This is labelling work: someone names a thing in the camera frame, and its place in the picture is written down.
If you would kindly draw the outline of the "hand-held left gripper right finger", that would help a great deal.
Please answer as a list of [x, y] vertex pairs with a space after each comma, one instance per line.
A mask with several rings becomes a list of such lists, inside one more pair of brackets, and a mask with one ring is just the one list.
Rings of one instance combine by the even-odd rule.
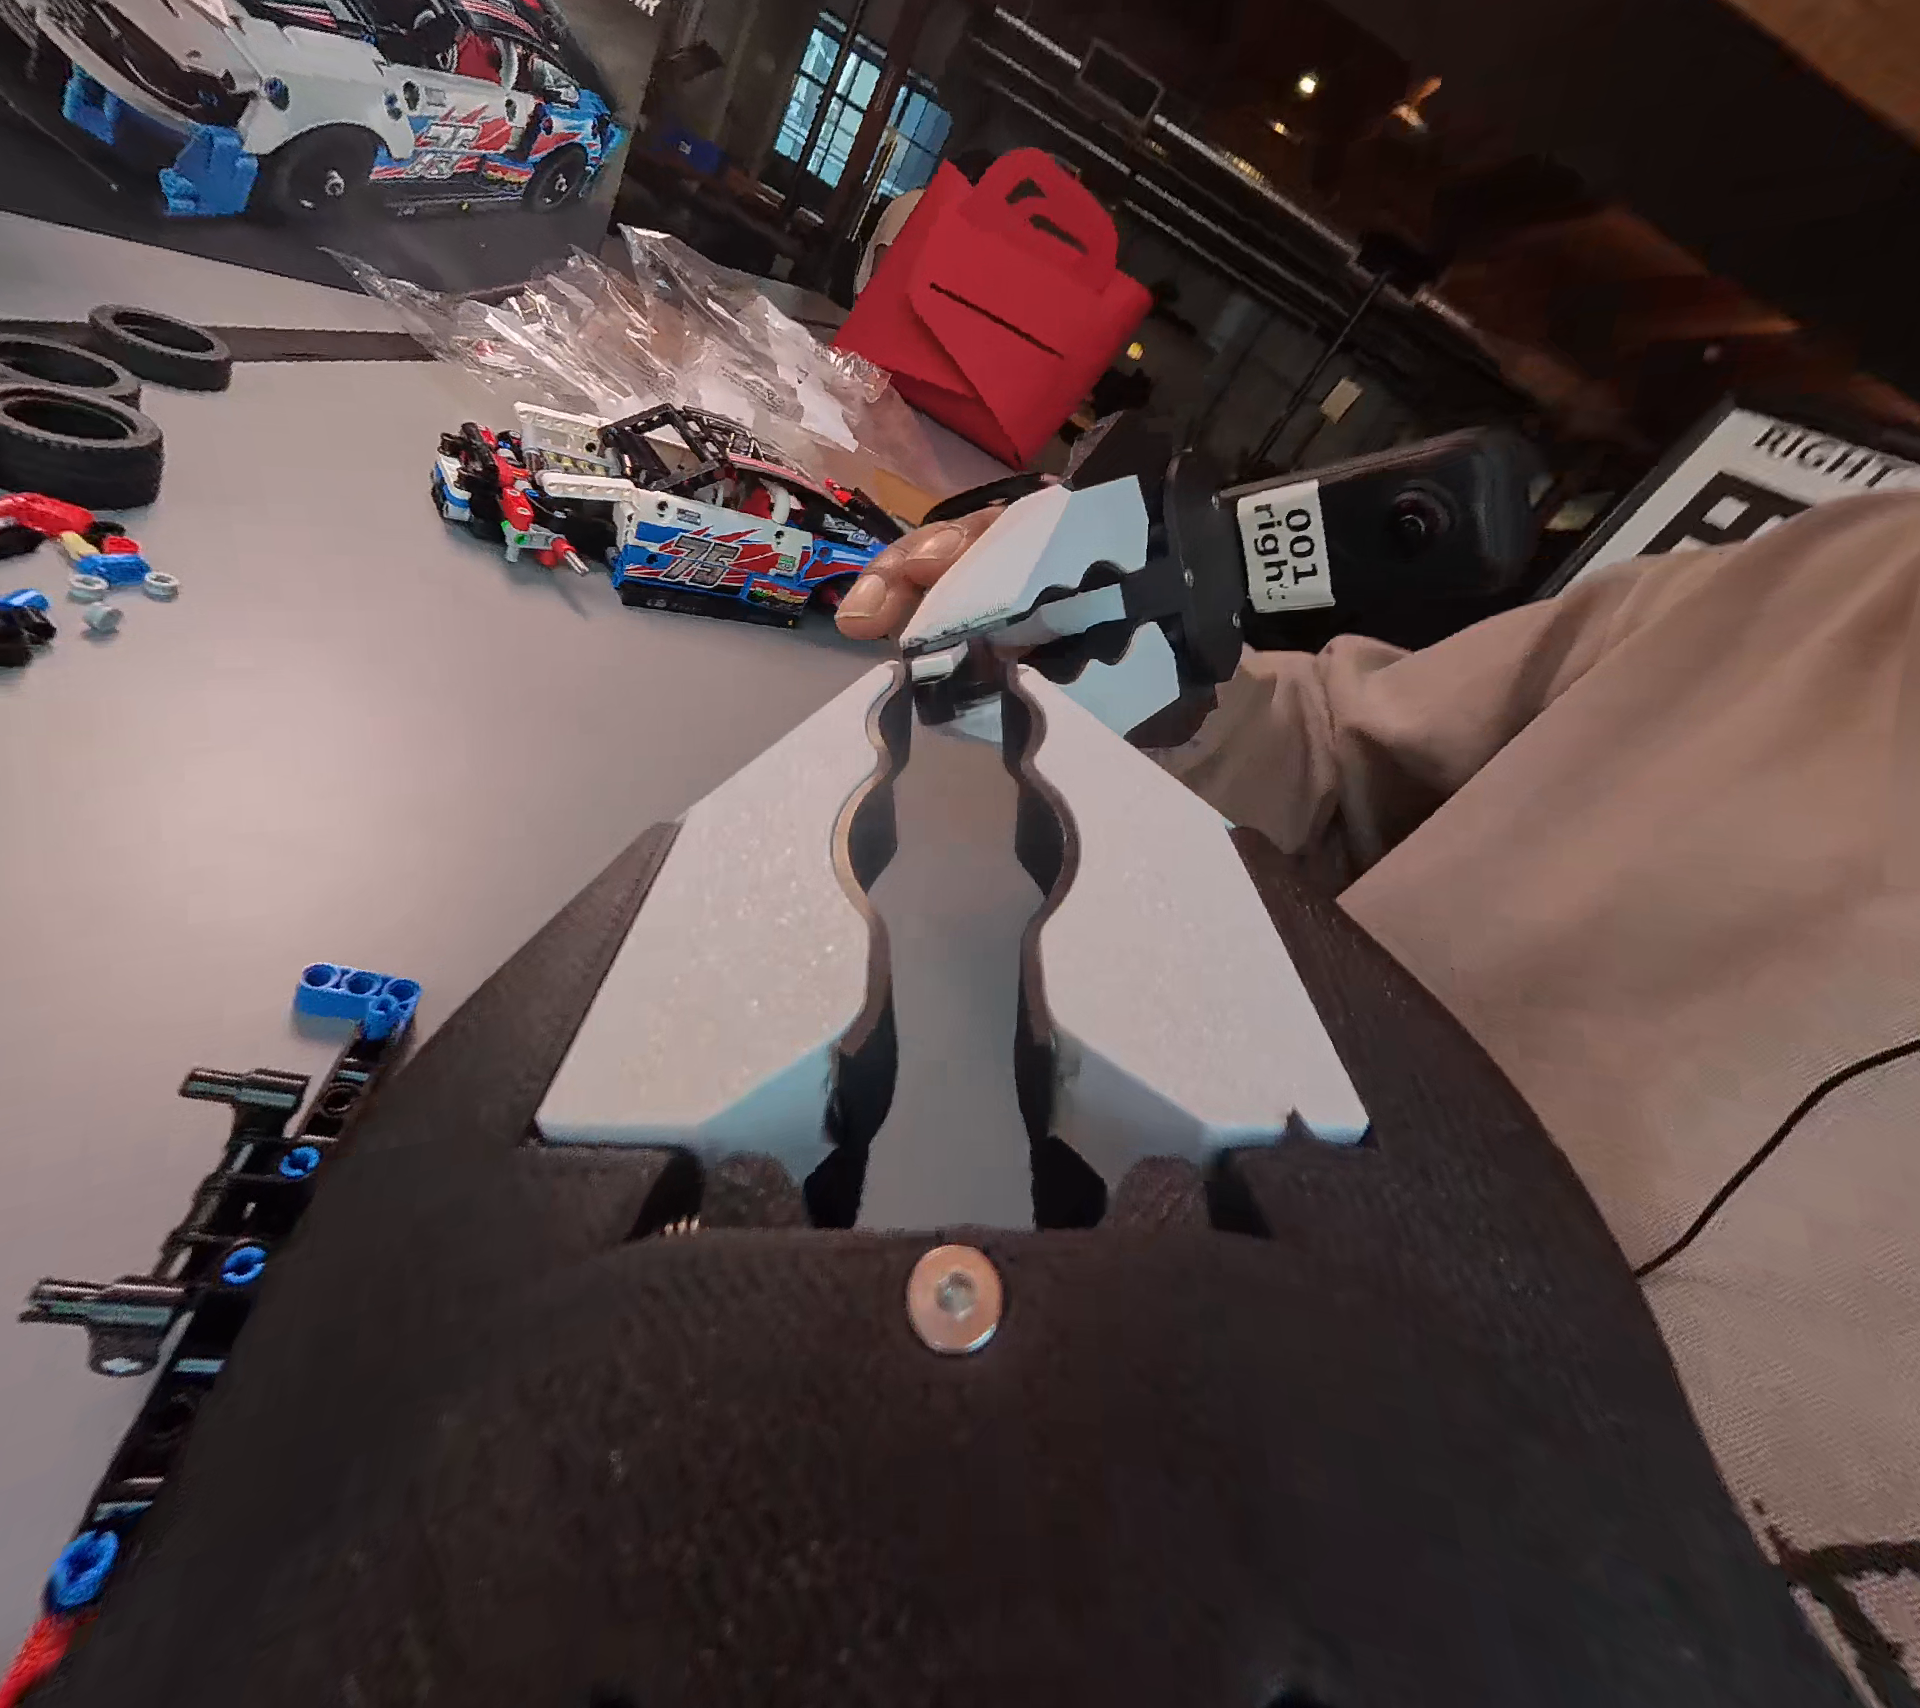
[[1363, 1102], [1234, 826], [1027, 666], [1008, 679], [1016, 1091], [1034, 1226], [1091, 1229], [1141, 1164], [1208, 1179], [1287, 1134], [1349, 1151]]

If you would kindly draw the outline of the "black toy beam assembly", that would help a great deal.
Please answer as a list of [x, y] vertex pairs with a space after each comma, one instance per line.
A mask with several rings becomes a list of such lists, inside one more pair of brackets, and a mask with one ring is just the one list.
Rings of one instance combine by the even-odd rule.
[[3, 1670], [5, 1706], [38, 1704], [99, 1612], [113, 1576], [219, 1382], [269, 1269], [360, 1110], [401, 1060], [419, 981], [314, 963], [292, 1012], [346, 1029], [325, 1074], [192, 1068], [180, 1099], [226, 1112], [226, 1141], [147, 1269], [83, 1283], [40, 1279], [27, 1327], [79, 1331], [95, 1376], [146, 1387], [72, 1538], [42, 1581], [34, 1622]]

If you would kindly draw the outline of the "toy race car box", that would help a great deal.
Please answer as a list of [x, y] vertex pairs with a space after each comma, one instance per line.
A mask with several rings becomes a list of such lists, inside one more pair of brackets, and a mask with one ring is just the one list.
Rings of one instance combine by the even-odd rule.
[[3, 211], [431, 291], [593, 253], [676, 0], [2, 0]]

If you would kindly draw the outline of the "red paper bag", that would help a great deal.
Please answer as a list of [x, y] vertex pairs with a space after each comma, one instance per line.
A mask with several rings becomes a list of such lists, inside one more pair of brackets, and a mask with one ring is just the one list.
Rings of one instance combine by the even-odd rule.
[[975, 182], [940, 164], [832, 347], [915, 411], [1024, 471], [1151, 308], [1095, 194], [1037, 149]]

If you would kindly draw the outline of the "window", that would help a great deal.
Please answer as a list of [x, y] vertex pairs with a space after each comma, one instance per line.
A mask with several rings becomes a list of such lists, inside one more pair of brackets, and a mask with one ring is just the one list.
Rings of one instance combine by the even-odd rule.
[[[885, 53], [856, 37], [842, 55], [848, 25], [822, 11], [785, 92], [763, 182], [785, 194], [796, 181], [808, 208], [824, 208], [851, 161], [860, 127], [882, 88]], [[889, 103], [865, 187], [879, 203], [923, 191], [948, 149], [952, 116], [931, 80], [908, 72]]]

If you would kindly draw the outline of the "grey desk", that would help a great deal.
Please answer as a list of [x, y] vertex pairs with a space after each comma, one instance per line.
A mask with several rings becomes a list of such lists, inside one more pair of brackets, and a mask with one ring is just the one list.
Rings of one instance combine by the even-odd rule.
[[879, 663], [829, 621], [623, 608], [438, 520], [438, 361], [147, 385], [134, 520], [180, 595], [3, 674], [3, 1657], [139, 1402], [40, 1279], [147, 1269], [226, 1137], [193, 1068], [327, 1068], [315, 963], [416, 979], [430, 1034], [642, 831]]

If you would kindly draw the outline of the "white blue toy race car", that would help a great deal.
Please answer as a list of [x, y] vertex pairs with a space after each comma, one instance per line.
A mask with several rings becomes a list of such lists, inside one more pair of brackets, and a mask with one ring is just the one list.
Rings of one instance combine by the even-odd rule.
[[430, 499], [508, 565], [602, 574], [629, 608], [794, 631], [833, 612], [899, 522], [739, 425], [658, 405], [609, 422], [516, 405], [439, 434]]

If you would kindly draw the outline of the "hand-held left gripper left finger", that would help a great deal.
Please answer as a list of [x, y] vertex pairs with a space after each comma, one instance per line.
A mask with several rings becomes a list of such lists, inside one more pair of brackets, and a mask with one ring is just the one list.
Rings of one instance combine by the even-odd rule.
[[885, 663], [684, 812], [540, 1101], [540, 1145], [757, 1158], [812, 1225], [856, 1225], [899, 1074], [871, 895], [908, 750], [906, 671]]

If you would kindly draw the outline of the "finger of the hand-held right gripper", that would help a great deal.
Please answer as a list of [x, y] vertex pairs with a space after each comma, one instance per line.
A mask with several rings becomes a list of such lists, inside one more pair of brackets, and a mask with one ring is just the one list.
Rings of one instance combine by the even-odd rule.
[[904, 657], [1118, 657], [1170, 616], [1183, 565], [1139, 476], [1022, 496], [923, 593]]
[[974, 740], [1002, 748], [1012, 666], [1026, 665], [1115, 737], [1130, 737], [1188, 700], [1178, 652], [1154, 621], [1097, 621], [1073, 634], [1034, 621], [974, 640], [974, 665], [985, 673], [985, 698], [974, 708]]

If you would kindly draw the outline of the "person's right forearm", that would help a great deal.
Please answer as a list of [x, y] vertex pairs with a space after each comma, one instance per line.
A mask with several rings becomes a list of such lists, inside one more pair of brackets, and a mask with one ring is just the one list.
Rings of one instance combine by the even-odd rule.
[[1888, 775], [1916, 618], [1916, 491], [1740, 544], [1601, 568], [1421, 651], [1339, 637], [1243, 654], [1157, 763], [1236, 828], [1357, 881], [1455, 809], [1462, 856], [1581, 825], [1649, 833], [1658, 795], [1847, 807]]

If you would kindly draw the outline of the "black rubber toy tire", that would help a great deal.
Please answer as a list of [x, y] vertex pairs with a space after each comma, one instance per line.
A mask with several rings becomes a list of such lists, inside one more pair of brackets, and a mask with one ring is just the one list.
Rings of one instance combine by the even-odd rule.
[[99, 305], [85, 316], [99, 353], [139, 385], [184, 394], [221, 394], [232, 381], [228, 343], [196, 324], [130, 305]]
[[2, 388], [62, 392], [139, 409], [142, 388], [117, 361], [70, 340], [2, 330]]
[[88, 511], [143, 511], [159, 493], [165, 447], [138, 409], [56, 387], [2, 388], [2, 491]]

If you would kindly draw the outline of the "pile of mixed toy pieces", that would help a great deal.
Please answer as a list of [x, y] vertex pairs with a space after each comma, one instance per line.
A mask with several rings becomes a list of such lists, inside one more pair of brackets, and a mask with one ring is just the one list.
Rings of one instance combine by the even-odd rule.
[[[63, 601], [79, 621], [83, 640], [107, 640], [123, 625], [117, 596], [138, 593], [169, 605], [180, 581], [152, 565], [139, 542], [117, 522], [63, 499], [40, 493], [2, 495], [2, 559], [56, 555], [65, 567]], [[2, 593], [2, 673], [34, 665], [60, 640], [53, 599], [32, 586]]]

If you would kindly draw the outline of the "person's right hand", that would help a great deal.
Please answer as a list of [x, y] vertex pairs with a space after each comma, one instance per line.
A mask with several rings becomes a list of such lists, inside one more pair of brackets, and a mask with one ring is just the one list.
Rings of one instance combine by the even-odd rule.
[[838, 601], [838, 634], [860, 643], [898, 640], [925, 595], [1002, 515], [1004, 506], [994, 505], [953, 520], [929, 520], [883, 546]]

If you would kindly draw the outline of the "clear plastic bag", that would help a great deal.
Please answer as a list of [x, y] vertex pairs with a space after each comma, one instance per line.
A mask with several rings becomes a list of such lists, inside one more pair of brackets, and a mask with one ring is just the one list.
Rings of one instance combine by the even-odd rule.
[[332, 251], [360, 293], [490, 394], [612, 422], [667, 405], [739, 427], [820, 472], [827, 450], [908, 454], [915, 419], [891, 379], [827, 345], [751, 277], [684, 240], [617, 233], [623, 261], [571, 249], [503, 293], [453, 295]]

